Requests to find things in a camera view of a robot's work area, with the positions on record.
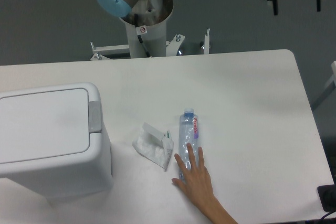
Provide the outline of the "bare human hand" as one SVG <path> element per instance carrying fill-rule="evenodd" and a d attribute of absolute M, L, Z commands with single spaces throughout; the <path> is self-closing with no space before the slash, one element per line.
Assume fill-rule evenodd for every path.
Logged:
<path fill-rule="evenodd" d="M 177 186 L 182 193 L 199 210 L 204 211 L 218 205 L 218 200 L 214 196 L 211 177 L 204 164 L 203 150 L 198 148 L 199 161 L 196 161 L 193 148 L 190 143 L 186 145 L 191 168 L 187 169 L 179 154 L 174 158 L 180 168 L 184 180 L 172 178 L 172 183 Z"/>

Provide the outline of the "bare human forearm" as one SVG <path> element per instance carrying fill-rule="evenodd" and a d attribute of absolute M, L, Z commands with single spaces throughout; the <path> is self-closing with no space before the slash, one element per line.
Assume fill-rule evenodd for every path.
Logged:
<path fill-rule="evenodd" d="M 199 209 L 212 223 L 238 224 L 215 196 L 205 198 Z"/>

